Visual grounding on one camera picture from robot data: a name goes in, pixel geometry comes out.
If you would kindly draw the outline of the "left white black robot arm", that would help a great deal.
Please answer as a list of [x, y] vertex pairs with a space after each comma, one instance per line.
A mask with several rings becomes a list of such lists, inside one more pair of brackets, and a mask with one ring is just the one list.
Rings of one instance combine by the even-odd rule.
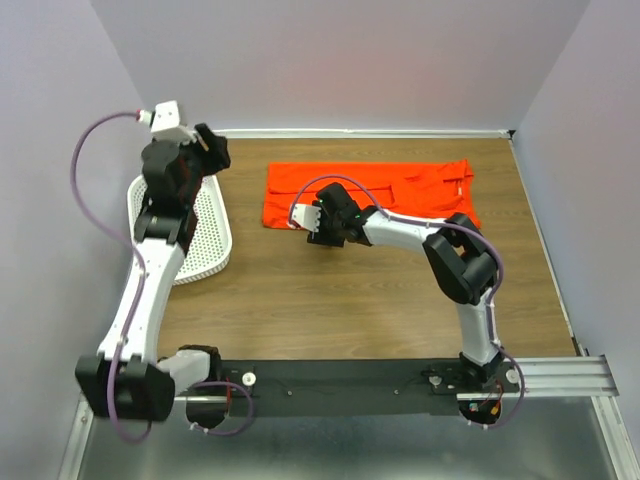
[[232, 234], [217, 174], [231, 165], [228, 141], [200, 123], [143, 149], [145, 188], [130, 237], [132, 264], [113, 323], [75, 377], [94, 414], [163, 422], [190, 387], [214, 393], [222, 380], [215, 347], [186, 345], [159, 359], [161, 323], [173, 287], [204, 280], [228, 264]]

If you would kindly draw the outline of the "orange t shirt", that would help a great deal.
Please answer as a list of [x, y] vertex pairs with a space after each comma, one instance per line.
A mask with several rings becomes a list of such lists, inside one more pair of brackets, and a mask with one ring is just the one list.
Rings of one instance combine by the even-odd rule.
[[262, 224], [286, 229], [293, 201], [310, 204], [320, 189], [342, 184], [361, 208], [374, 203], [397, 214], [448, 218], [463, 213], [481, 225], [466, 159], [446, 163], [279, 162], [267, 168]]

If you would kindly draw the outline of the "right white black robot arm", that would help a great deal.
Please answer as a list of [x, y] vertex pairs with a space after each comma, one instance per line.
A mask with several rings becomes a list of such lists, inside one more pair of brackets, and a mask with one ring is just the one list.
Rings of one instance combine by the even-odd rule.
[[469, 216], [428, 219], [391, 212], [373, 201], [360, 207], [345, 187], [331, 183], [310, 204], [295, 201], [289, 223], [308, 232], [311, 244], [388, 246], [426, 257], [441, 292], [456, 308], [462, 349], [454, 384], [480, 392], [498, 379], [506, 359], [497, 335], [494, 297], [504, 277], [496, 248]]

